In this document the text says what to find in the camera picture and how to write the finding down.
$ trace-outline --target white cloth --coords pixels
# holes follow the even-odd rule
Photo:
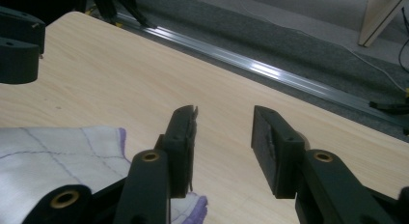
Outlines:
[[[84,184],[95,193],[126,177],[124,142],[125,130],[110,126],[0,128],[0,223],[21,223],[60,186]],[[195,193],[172,199],[173,223],[202,223],[206,204]]]

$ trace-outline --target shiny metal bar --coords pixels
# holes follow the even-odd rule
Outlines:
[[[212,44],[189,38],[171,30],[167,30],[161,27],[157,27],[156,29],[144,28],[140,26],[132,16],[129,16],[127,14],[118,13],[117,20],[127,29],[143,31],[156,37],[178,43],[211,58],[239,67],[243,70],[257,73],[310,95],[323,98],[336,104],[365,112],[366,114],[383,119],[393,124],[409,128],[409,119],[407,117],[392,116],[379,110],[373,109],[368,106],[368,100],[350,95],[323,83],[316,82],[311,79],[306,79],[296,74],[266,65],[262,62],[233,53]]]

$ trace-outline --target light wood tabletop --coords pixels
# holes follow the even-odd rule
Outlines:
[[[0,84],[1,127],[124,127],[131,159],[153,148],[174,110],[198,106],[193,187],[207,196],[205,223],[298,223],[250,147],[255,105],[338,155],[363,185],[394,198],[409,185],[408,143],[81,13],[47,27],[39,71],[36,82]]]

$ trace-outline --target white cable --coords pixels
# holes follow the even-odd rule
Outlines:
[[[263,19],[263,20],[265,20],[265,21],[267,21],[267,22],[269,22],[269,23],[272,23],[272,24],[274,24],[274,25],[277,25],[277,26],[279,26],[279,27],[281,27],[281,28],[285,28],[285,29],[287,29],[287,30],[291,30],[291,31],[296,31],[296,32],[302,33],[302,34],[304,34],[304,35],[306,35],[306,36],[309,36],[309,37],[311,37],[311,38],[317,39],[317,40],[322,41],[322,42],[328,42],[328,41],[322,40],[322,39],[320,39],[320,38],[318,38],[318,37],[315,37],[315,36],[313,36],[313,35],[311,35],[311,34],[308,34],[308,33],[304,32],[304,31],[301,31],[301,30],[298,30],[298,29],[289,28],[289,27],[285,27],[285,26],[282,26],[282,25],[275,24],[274,22],[272,22],[271,20],[269,20],[267,17],[265,17],[265,16],[263,16],[263,15],[253,14],[252,12],[250,12],[249,10],[247,10],[247,8],[241,3],[241,0],[237,0],[237,1],[238,1],[238,4],[239,4],[239,8],[242,9],[242,10],[244,10],[244,12],[247,13],[247,14],[250,14],[250,15],[255,16],[255,17],[258,17],[258,18],[261,18],[261,19]],[[333,42],[328,42],[328,43],[334,44],[334,45],[337,45],[337,46],[339,46],[339,47],[342,47],[342,48],[346,49],[348,52],[350,52],[350,53],[351,53],[353,56],[355,56],[356,58],[360,59],[361,61],[363,61],[364,63],[366,63],[366,64],[368,64],[369,66],[373,67],[374,69],[381,71],[382,73],[384,73],[384,74],[394,83],[394,85],[395,85],[396,87],[398,87],[398,89],[399,89],[400,91],[406,93],[406,90],[405,90],[403,87],[399,86],[399,85],[397,84],[397,82],[394,81],[394,79],[393,79],[386,71],[384,71],[384,70],[378,68],[377,66],[375,66],[374,64],[368,62],[367,60],[365,60],[364,58],[360,57],[358,54],[356,54],[354,51],[352,51],[351,49],[347,48],[346,46],[343,46],[343,45],[338,44],[338,43],[333,43]]]

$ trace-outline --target folded cloth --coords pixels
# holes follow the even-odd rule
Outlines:
[[[127,176],[126,132],[110,126],[0,128],[0,223],[21,223],[48,192],[67,184],[93,193]],[[171,200],[172,223],[203,223],[207,199]]]

